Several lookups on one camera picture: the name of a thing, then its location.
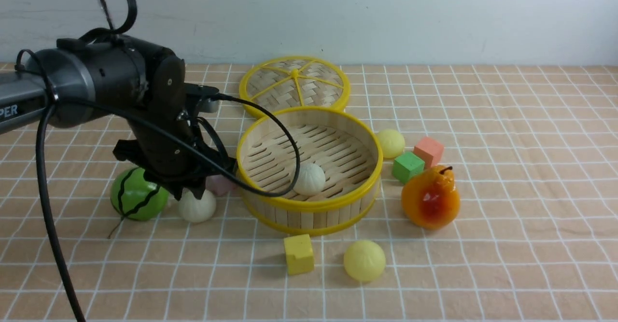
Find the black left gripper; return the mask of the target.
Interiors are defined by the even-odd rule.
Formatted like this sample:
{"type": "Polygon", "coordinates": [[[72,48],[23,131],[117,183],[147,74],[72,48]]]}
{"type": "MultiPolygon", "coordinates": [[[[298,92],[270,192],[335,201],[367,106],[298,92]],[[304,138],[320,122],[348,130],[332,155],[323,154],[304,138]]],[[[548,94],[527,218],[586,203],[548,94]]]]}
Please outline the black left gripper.
{"type": "MultiPolygon", "coordinates": [[[[145,96],[144,103],[136,108],[135,114],[192,146],[225,170],[233,171],[236,160],[229,156],[222,140],[210,125],[206,126],[206,131],[215,146],[211,148],[204,142],[199,126],[205,120],[199,116],[188,117],[185,98],[184,84],[155,86],[145,96]]],[[[134,121],[130,121],[129,125],[135,138],[118,141],[114,147],[114,157],[143,168],[145,175],[167,187],[176,201],[181,200],[184,188],[195,199],[201,200],[207,190],[206,177],[218,175],[219,171],[199,161],[196,155],[164,135],[134,121]]]]}

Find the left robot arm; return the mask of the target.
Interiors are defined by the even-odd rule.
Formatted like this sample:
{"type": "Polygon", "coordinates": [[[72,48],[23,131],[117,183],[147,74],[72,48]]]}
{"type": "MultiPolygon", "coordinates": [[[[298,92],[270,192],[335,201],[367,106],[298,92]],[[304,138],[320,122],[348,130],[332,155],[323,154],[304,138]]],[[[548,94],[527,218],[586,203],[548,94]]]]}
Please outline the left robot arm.
{"type": "Polygon", "coordinates": [[[210,175],[233,175],[236,160],[211,127],[216,149],[204,141],[198,115],[214,112],[216,87],[185,82],[185,62],[165,47],[130,36],[94,43],[60,39],[1,74],[1,132],[41,119],[73,128],[108,114],[129,115],[133,140],[113,155],[145,170],[145,179],[176,199],[202,197],[210,175]]]}

